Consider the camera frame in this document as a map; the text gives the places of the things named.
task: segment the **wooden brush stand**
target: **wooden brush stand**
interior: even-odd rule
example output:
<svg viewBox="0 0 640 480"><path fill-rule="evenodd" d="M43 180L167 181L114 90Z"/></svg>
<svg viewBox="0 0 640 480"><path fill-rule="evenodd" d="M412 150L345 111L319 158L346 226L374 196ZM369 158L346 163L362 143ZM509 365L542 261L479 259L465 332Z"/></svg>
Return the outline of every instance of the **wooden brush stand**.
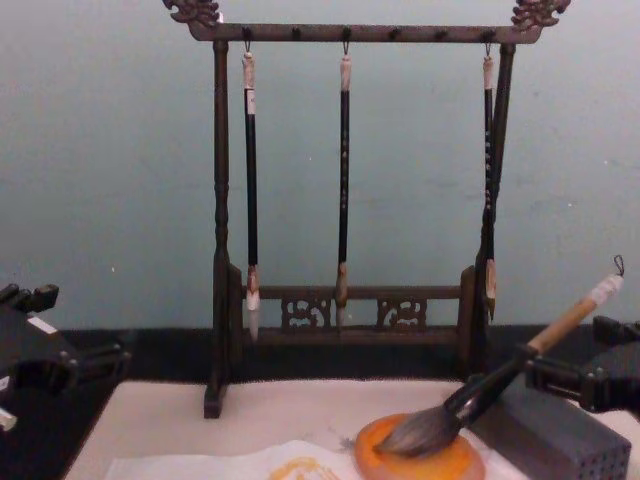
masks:
<svg viewBox="0 0 640 480"><path fill-rule="evenodd" d="M511 71L516 45L533 44L543 28L558 22L570 0L518 0L509 26L398 26L398 25L303 25L220 23L219 5L212 0L163 0L172 18L185 23L198 41L212 42L215 57L214 95L214 189L216 198L213 287L213 366L205 394L204 414L217 418L225 388L236 380L243 350L253 341L243 327L246 287L227 249L229 192L229 115L227 55L229 42L333 42L344 43L469 43L499 44L500 66L492 114L492 192L497 198L507 128ZM263 299L281 301L281 326L262 328L259 345L447 345L457 352L457 373L464 378L485 368L489 307L485 278L489 246L486 230L493 229L495 213L483 217L481 244L475 264L465 269L459 283L451 286L349 286L349 300L375 300L377 319L367 326L337 327L331 319L335 302L333 286L262 286ZM430 326L428 302L458 301L457 325ZM293 319L307 320L295 327Z"/></svg>

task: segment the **brush bristles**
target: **brush bristles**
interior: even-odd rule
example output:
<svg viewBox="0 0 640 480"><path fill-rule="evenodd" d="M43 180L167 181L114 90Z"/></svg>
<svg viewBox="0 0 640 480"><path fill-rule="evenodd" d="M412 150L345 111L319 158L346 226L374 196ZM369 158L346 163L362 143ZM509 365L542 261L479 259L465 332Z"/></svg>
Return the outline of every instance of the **brush bristles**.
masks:
<svg viewBox="0 0 640 480"><path fill-rule="evenodd" d="M426 457L453 443L462 425L443 406L414 413L400 423L374 449L407 458Z"/></svg>

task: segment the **white paper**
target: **white paper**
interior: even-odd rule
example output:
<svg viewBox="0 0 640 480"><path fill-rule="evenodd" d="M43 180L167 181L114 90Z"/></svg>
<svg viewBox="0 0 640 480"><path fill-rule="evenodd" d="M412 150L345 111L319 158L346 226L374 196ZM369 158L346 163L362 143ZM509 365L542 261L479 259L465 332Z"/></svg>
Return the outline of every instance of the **white paper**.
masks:
<svg viewBox="0 0 640 480"><path fill-rule="evenodd" d="M483 458L486 478L528 480L501 455L472 434L464 434ZM283 470L289 467L285 476ZM250 455L215 457L169 455L118 459L106 480L361 480L349 453L333 452L309 442L294 440Z"/></svg>
<svg viewBox="0 0 640 480"><path fill-rule="evenodd" d="M42 330L47 335L51 335L52 333L56 333L57 332L57 330L54 327L52 327L47 322L45 322L44 320L42 320L42 319L40 319L38 317L30 317L27 321L31 325L33 325L34 327L39 328L40 330Z"/></svg>

